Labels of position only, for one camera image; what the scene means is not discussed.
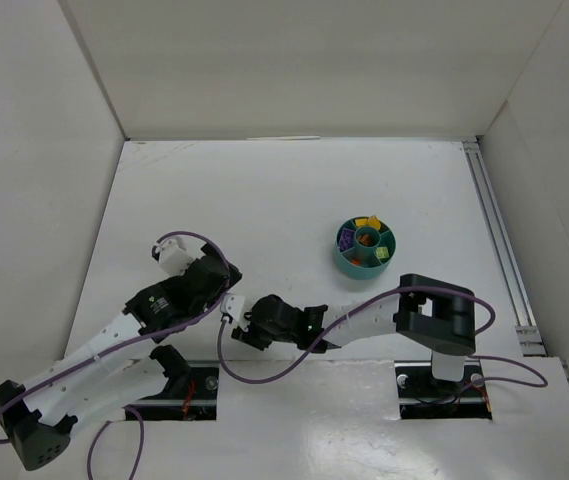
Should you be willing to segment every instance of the colored block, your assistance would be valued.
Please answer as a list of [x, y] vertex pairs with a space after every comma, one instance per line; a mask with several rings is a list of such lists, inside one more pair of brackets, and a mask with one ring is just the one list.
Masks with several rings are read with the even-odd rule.
[[382, 222], [375, 215], [368, 217], [367, 223], [369, 227], [373, 227], [375, 230], [382, 228]]
[[348, 228], [343, 228], [342, 233], [340, 233], [340, 252], [345, 252], [353, 246], [353, 241], [355, 239], [355, 230], [350, 230]]
[[386, 260], [387, 258], [389, 258], [389, 254], [388, 254], [388, 248], [386, 247], [379, 247], [375, 249], [375, 256], [379, 259], [379, 260]]
[[360, 235], [359, 237], [357, 237], [357, 241], [360, 242], [362, 245], [364, 245], [365, 247], [371, 247], [371, 236], [368, 233], [365, 233], [364, 235]]

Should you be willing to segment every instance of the robotic arm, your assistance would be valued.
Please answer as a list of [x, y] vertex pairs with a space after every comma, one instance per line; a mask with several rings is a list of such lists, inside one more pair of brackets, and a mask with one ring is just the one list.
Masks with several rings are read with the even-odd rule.
[[[0, 409], [31, 387], [57, 373], [95, 359], [48, 388], [23, 398], [0, 416], [0, 425], [26, 470], [35, 470], [59, 456], [73, 436], [109, 412], [162, 391], [175, 392], [186, 382], [190, 367], [170, 345], [160, 345], [166, 335], [152, 335], [167, 328], [190, 325], [221, 300], [222, 320], [233, 325], [232, 337], [264, 350], [272, 342], [293, 343], [308, 349], [336, 319], [352, 312], [346, 321], [328, 332], [313, 353], [341, 348], [377, 335], [399, 333], [430, 348], [435, 378], [459, 381], [466, 356], [475, 352], [474, 305], [453, 294], [412, 292], [385, 298], [370, 306], [320, 305], [299, 309], [276, 295], [254, 303], [228, 293], [241, 279], [233, 265], [206, 244], [194, 259], [179, 238], [159, 249], [157, 261], [170, 275], [141, 290], [115, 319], [76, 352], [51, 369], [18, 384], [0, 385]], [[440, 287], [470, 294], [470, 290], [419, 275], [401, 277], [401, 287]], [[427, 300], [432, 314], [421, 313]], [[110, 355], [99, 355], [116, 344], [130, 343]]]

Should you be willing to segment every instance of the white table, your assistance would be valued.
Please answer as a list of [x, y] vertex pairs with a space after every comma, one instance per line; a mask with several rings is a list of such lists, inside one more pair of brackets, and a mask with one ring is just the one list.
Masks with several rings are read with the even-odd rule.
[[[350, 280], [331, 258], [347, 219], [377, 214], [397, 251], [384, 274]], [[67, 353], [96, 334], [140, 289], [164, 278], [150, 258], [172, 230], [215, 241], [244, 274], [234, 291], [276, 293], [296, 306], [343, 305], [396, 287], [405, 273], [471, 288], [495, 306], [478, 351], [521, 355], [515, 314], [475, 186], [458, 142], [331, 139], [128, 142], [115, 176]], [[477, 309], [478, 324], [487, 315]], [[172, 340], [186, 359], [215, 359], [219, 316]], [[228, 339], [232, 359], [290, 359], [292, 345], [262, 353]], [[399, 335], [357, 342], [329, 359], [430, 358]]]
[[[339, 225], [377, 214], [397, 252], [372, 282], [331, 260]], [[498, 312], [478, 352], [520, 358], [515, 316], [460, 143], [424, 140], [128, 142], [109, 198], [68, 351], [97, 333], [139, 289], [163, 274], [149, 249], [161, 234], [209, 236], [239, 267], [237, 292], [277, 293], [308, 306], [361, 301], [415, 272], [471, 288]], [[477, 310], [478, 324], [484, 312]], [[176, 335], [187, 359], [215, 359], [217, 315]], [[260, 377], [299, 355], [226, 339], [234, 369]], [[144, 479], [565, 479], [569, 387], [557, 359], [526, 359], [550, 387], [489, 385], [493, 421], [399, 420], [392, 360], [428, 358], [399, 336], [314, 357], [266, 386], [220, 377], [214, 422], [148, 422]], [[486, 374], [530, 379], [484, 362]], [[20, 478], [84, 475], [99, 425], [47, 467]], [[137, 425], [110, 427], [96, 450], [102, 479], [128, 478]]]

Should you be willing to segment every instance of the teal bowl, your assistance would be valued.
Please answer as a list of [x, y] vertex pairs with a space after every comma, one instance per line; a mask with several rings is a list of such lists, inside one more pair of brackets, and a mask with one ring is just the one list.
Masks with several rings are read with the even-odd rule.
[[[335, 244], [333, 246], [333, 258], [337, 268], [346, 276], [355, 280], [370, 280], [378, 277], [391, 263], [391, 258], [395, 253], [395, 235], [388, 226], [382, 223], [379, 231], [373, 227], [356, 227], [355, 219], [365, 217], [351, 218], [345, 222], [337, 231]], [[360, 235], [368, 233], [372, 242], [371, 245], [362, 245], [357, 241]], [[352, 239], [352, 242], [344, 242], [340, 244], [340, 239]], [[376, 251], [380, 247], [386, 247], [388, 250], [388, 258], [378, 258]]]

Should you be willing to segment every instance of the purple cable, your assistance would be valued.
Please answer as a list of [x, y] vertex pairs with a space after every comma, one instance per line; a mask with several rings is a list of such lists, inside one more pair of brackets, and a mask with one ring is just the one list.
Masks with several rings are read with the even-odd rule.
[[[163, 242], [164, 240], [166, 240], [169, 237], [172, 236], [176, 236], [176, 235], [185, 235], [188, 237], [195, 237], [198, 238], [206, 243], [208, 243], [211, 247], [213, 247], [213, 249], [215, 250], [215, 252], [219, 255], [220, 259], [222, 260], [222, 263], [228, 268], [228, 261], [226, 260], [226, 257], [224, 257], [224, 254], [222, 254], [222, 251], [219, 249], [219, 247], [217, 245], [215, 245], [215, 243], [213, 243], [212, 241], [210, 241], [208, 238], [206, 238], [203, 235], [200, 235], [198, 233], [193, 233], [193, 232], [182, 232], [182, 231], [177, 231], [177, 232], [171, 232], [171, 233], [167, 233], [166, 235], [164, 235], [162, 238], [160, 238], [157, 242], [156, 245]], [[152, 254], [154, 254], [156, 249], [156, 246], [153, 247], [152, 250]], [[171, 335], [173, 333], [178, 333], [181, 332], [183, 330], [185, 330], [186, 328], [195, 325], [196, 323], [200, 322], [204, 317], [206, 317], [208, 314], [210, 314], [213, 310], [215, 310], [220, 303], [222, 303], [222, 300], [224, 298], [224, 295], [222, 293], [222, 295], [219, 296], [219, 298], [213, 303], [213, 305], [210, 306], [210, 308], [208, 308], [205, 312], [201, 313], [200, 315], [198, 315], [197, 317], [193, 318], [192, 320], [189, 320], [186, 323], [183, 323], [181, 325], [177, 325], [175, 327], [171, 327], [171, 328], [166, 328], [164, 330], [160, 330], [157, 332], [153, 332], [153, 333], [148, 333], [146, 335], [142, 335], [140, 337], [135, 337], [135, 338], [131, 338], [130, 340], [126, 340], [124, 342], [118, 343], [116, 345], [112, 345], [109, 348], [103, 350], [102, 352], [100, 352], [99, 354], [97, 354], [97, 357], [103, 358], [107, 355], [110, 355], [113, 352], [117, 352], [118, 350], [121, 350], [122, 348], [128, 347], [129, 345], [133, 345], [135, 343], [138, 342], [143, 342], [144, 340], [148, 340], [148, 339], [153, 339], [153, 338], [158, 338], [158, 337], [163, 337], [165, 335]], [[81, 370], [82, 368], [92, 364], [95, 362], [95, 357], [91, 357], [91, 358], [87, 358], [86, 360], [78, 363], [77, 365], [73, 365], [72, 367], [67, 368], [66, 370], [61, 371], [60, 373], [58, 373], [57, 375], [53, 375], [52, 377], [44, 380], [43, 382], [38, 383], [37, 385], [34, 385], [33, 387], [29, 388], [28, 390], [25, 390], [24, 392], [20, 393], [19, 395], [17, 395], [15, 398], [12, 398], [11, 400], [9, 400], [5, 405], [3, 405], [2, 407], [0, 407], [0, 417], [11, 407], [13, 407], [14, 405], [16, 405], [17, 403], [21, 402], [22, 400], [24, 400], [26, 397], [34, 394], [35, 392], [39, 392], [40, 390], [42, 390], [43, 388], [47, 387], [49, 384], [51, 383], [55, 383], [59, 380], [61, 380], [62, 378], [66, 378], [69, 375], [74, 374], [75, 372], [78, 372], [79, 370]], [[0, 445], [4, 445], [9, 443], [8, 439], [2, 439], [0, 438]]]
[[[142, 419], [142, 415], [140, 415], [140, 412], [135, 410], [130, 405], [128, 407], [124, 407], [124, 410], [132, 413], [137, 419], [137, 422], [140, 424], [140, 443], [139, 446], [137, 447], [137, 456], [135, 457], [135, 463], [133, 464], [131, 475], [128, 477], [128, 480], [133, 480], [133, 477], [135, 477], [135, 472], [137, 472], [137, 467], [139, 467], [140, 465], [140, 458], [142, 458], [142, 450], [144, 449], [144, 420]], [[93, 461], [93, 451], [95, 450], [95, 445], [97, 445], [97, 440], [102, 436], [104, 430], [106, 430], [111, 423], [113, 422], [108, 421], [104, 423], [104, 425], [102, 425], [102, 428], [100, 428], [99, 431], [97, 432], [97, 435], [95, 435], [93, 443], [91, 443], [91, 448], [88, 449], [88, 458], [86, 459], [86, 473], [88, 474], [89, 480], [94, 480], [93, 470], [91, 469], [91, 463]]]
[[477, 380], [470, 382], [468, 385], [465, 385], [464, 388], [462, 388], [462, 390], [460, 391], [460, 393], [462, 393], [465, 390], [468, 390], [471, 387], [482, 384], [483, 382], [486, 382], [486, 381], [516, 383], [518, 385], [524, 385], [526, 387], [533, 387], [533, 388], [546, 388], [546, 387], [548, 387], [548, 380], [546, 379], [546, 377], [544, 375], [542, 375], [540, 372], [538, 372], [534, 368], [529, 367], [528, 365], [526, 365], [522, 362], [518, 362], [517, 360], [511, 360], [510, 358], [504, 358], [504, 357], [494, 357], [492, 355], [471, 355], [469, 358], [474, 358], [475, 360], [491, 360], [491, 361], [496, 361], [496, 362], [505, 362], [505, 363], [510, 363], [511, 365], [516, 365], [516, 366], [521, 367], [524, 370], [528, 370], [532, 374], [536, 375], [537, 378], [539, 378], [542, 381], [542, 383], [525, 382], [524, 380], [516, 380], [514, 378], [507, 378], [507, 377], [483, 377], [483, 378], [479, 378]]
[[477, 303], [477, 304], [483, 306], [486, 310], [488, 310], [490, 317], [484, 325], [482, 325], [480, 328], [475, 330], [475, 335], [479, 335], [480, 333], [486, 331], [486, 329], [488, 329], [491, 325], [493, 325], [493, 323], [495, 323], [495, 316], [496, 316], [495, 315], [495, 309], [491, 305], [489, 305], [486, 301], [482, 300], [481, 298], [477, 298], [474, 295], [469, 295], [468, 293], [458, 292], [456, 290], [451, 290], [449, 288], [442, 288], [442, 287], [398, 287], [398, 288], [394, 288], [393, 290], [389, 290], [387, 292], [380, 293], [379, 295], [376, 295], [375, 297], [371, 298], [370, 300], [367, 300], [366, 302], [362, 303], [361, 305], [355, 307], [350, 312], [342, 315], [340, 318], [338, 318], [333, 323], [331, 323], [328, 327], [326, 327], [326, 329], [320, 335], [318, 335], [318, 337], [313, 341], [313, 343], [311, 343], [311, 345], [309, 345], [309, 347], [304, 351], [304, 353], [302, 353], [302, 355], [300, 355], [299, 358], [297, 360], [295, 360], [288, 368], [286, 368], [285, 370], [282, 370], [280, 373], [278, 373], [276, 375], [273, 375], [271, 377], [266, 377], [266, 378], [257, 378], [257, 379], [245, 378], [245, 377], [242, 377], [242, 376], [238, 375], [237, 373], [233, 372], [229, 368], [229, 366], [226, 363], [226, 360], [224, 360], [224, 355], [222, 353], [222, 336], [223, 336], [224, 327], [226, 324], [226, 322], [222, 322], [222, 325], [220, 326], [220, 331], [217, 335], [217, 357], [219, 359], [220, 366], [230, 377], [232, 377], [235, 380], [238, 380], [240, 382], [243, 382], [243, 383], [248, 383], [250, 385], [263, 385], [265, 383], [274, 382], [275, 380], [279, 380], [280, 378], [288, 375], [295, 368], [297, 368], [297, 366], [300, 363], [302, 363], [304, 361], [304, 359], [306, 357], [308, 357], [313, 352], [313, 349], [317, 346], [317, 344], [320, 343], [322, 341], [322, 339], [326, 335], [328, 335], [328, 333], [331, 330], [333, 330], [335, 327], [337, 327], [340, 323], [346, 321], [349, 317], [352, 317], [353, 315], [357, 315], [362, 310], [370, 307], [375, 302], [378, 302], [378, 301], [382, 300], [383, 298], [390, 297], [391, 295], [397, 295], [397, 294], [401, 294], [401, 293], [412, 293], [412, 292], [443, 293], [445, 295], [454, 295], [454, 296], [464, 298], [464, 299], [469, 300], [473, 303]]

